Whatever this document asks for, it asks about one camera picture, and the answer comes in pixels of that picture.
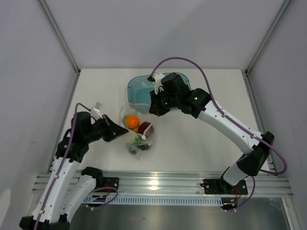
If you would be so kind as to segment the clear zip top bag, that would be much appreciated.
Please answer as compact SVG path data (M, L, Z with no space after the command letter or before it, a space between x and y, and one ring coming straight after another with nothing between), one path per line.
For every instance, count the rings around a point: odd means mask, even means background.
M153 116L152 116L151 114L149 114L149 107L150 107L149 105L144 104L144 103L126 103L126 104L124 104L124 105L121 107L120 112L119 112L119 118L118 118L119 124L120 124L123 128L126 128L126 127L124 126L124 124L123 124L123 118L124 118L125 116L127 116L127 115L134 115L134 116L136 116L136 117L139 118L140 124L141 124L142 122L150 122L150 123L152 123L152 125L153 125L153 127L154 127L154 120L153 120ZM126 129L127 129L129 132L137 133L137 129L138 129L138 128L136 128L136 129L129 129L129 128L126 128ZM153 146L153 144L154 144L154 133L153 133L148 139L146 139L145 136L142 136L142 139L145 141L145 143L146 143L146 142L151 142L151 143L152 143L152 146ZM130 147L130 146L135 146L135 145L134 145L134 143L129 143L129 142L127 142L126 136L127 136L127 134L125 134L125 135L123 136L123 139L124 139L124 141L125 141L126 149L127 149L127 151L129 152L129 147ZM142 151L142 150L140 150L140 149L138 148L137 154L133 155L133 154L131 154L130 152L129 152L129 153L130 153L134 158L140 159L140 158L141 158L143 155L145 155L148 151L149 151L149 150Z

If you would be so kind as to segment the orange green mango toy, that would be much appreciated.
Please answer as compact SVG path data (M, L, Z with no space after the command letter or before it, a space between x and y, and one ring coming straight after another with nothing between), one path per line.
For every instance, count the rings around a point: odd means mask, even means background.
M134 115L127 115L123 118L123 124L126 128L136 129L140 125L140 120Z

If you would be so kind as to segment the white radish toy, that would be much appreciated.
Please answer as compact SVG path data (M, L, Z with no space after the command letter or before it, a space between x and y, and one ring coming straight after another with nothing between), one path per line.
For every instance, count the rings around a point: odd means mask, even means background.
M142 135L139 135L139 134L133 133L133 132L129 132L129 133L127 134L127 136L126 136L126 140L127 140L127 142L129 142L129 143L134 143L134 140L135 140L136 138L141 138L141 139L142 139Z

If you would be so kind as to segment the dark brown mangosteen toy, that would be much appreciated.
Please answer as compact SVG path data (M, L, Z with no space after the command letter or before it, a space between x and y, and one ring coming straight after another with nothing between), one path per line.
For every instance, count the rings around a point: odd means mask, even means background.
M138 148L142 151L146 151L146 150L149 150L152 146L152 143L151 142L146 142L142 145L139 145Z

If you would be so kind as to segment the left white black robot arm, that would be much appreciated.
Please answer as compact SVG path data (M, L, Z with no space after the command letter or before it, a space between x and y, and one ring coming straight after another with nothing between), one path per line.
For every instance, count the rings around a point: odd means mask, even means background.
M22 217L23 230L68 230L71 220L84 199L104 187L103 171L86 167L74 188L71 180L78 170L89 145L95 141L111 142L128 133L107 115L93 118L89 112L76 112L62 141L57 146L53 171L47 186L30 216Z

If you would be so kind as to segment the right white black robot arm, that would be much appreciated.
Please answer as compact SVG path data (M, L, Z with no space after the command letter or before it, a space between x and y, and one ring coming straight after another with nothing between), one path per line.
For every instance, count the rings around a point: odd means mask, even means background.
M219 188L224 193L235 190L236 185L247 176L256 176L270 154L270 145L274 136L249 129L235 118L227 118L215 107L211 96L203 89L186 90L170 93L150 92L149 112L162 116L173 108L199 119L225 135L242 151L242 156L221 176Z

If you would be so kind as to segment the green lime toy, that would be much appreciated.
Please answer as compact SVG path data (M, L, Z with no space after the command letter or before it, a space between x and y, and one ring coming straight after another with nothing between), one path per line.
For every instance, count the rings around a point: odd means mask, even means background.
M138 148L136 146L130 146L129 147L129 152L133 155L137 154Z

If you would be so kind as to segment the dark red apple toy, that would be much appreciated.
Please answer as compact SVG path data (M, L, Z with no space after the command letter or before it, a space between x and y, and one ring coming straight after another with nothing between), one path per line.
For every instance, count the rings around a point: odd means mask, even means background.
M137 133L148 139L154 133L154 127L150 122L142 122L137 129Z

